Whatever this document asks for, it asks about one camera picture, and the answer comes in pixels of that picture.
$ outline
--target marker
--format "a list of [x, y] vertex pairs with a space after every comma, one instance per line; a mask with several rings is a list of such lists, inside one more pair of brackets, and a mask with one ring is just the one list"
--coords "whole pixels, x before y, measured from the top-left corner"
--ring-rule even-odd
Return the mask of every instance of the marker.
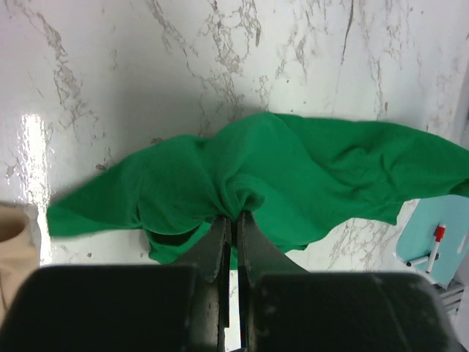
[[[405, 262], [405, 265], [406, 266], [416, 266], [418, 264], [422, 264], [422, 263], [425, 263], [425, 262], [428, 262], [428, 259], [430, 259], [430, 254], [429, 255], [426, 255], [424, 257], [420, 257], [420, 258], [416, 258], [416, 259], [413, 259], [413, 260], [409, 260], [407, 262]], [[435, 260], [438, 260], [440, 259], [440, 253], [437, 253], [437, 256], [435, 257]]]
[[430, 274], [432, 272], [433, 264], [435, 263], [435, 258], [437, 257], [438, 247], [440, 247], [440, 242], [445, 235], [446, 226], [438, 225], [435, 231], [435, 245], [433, 246], [432, 253], [430, 253], [430, 258], [428, 259], [428, 265], [426, 266], [425, 272]]

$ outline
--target blue board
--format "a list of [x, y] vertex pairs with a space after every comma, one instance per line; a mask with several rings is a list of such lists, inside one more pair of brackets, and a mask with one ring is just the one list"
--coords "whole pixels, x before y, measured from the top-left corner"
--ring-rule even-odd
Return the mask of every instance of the blue board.
[[[438, 250], [440, 259], [433, 265], [430, 276], [447, 285], [469, 249], [469, 198], [443, 196], [421, 200], [397, 242], [396, 253], [405, 262], [429, 254], [439, 224], [446, 225], [446, 232]], [[426, 263], [416, 269], [425, 272]]]

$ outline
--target green cloth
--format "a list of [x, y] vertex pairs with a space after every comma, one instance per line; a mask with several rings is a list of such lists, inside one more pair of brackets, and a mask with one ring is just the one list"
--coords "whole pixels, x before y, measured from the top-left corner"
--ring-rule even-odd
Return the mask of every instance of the green cloth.
[[395, 224], [409, 199], [467, 196], [468, 178], [469, 152], [429, 133], [265, 112], [129, 155], [52, 204], [48, 224], [52, 237], [143, 228], [149, 256], [170, 263], [214, 216], [252, 210], [287, 252], [352, 217]]

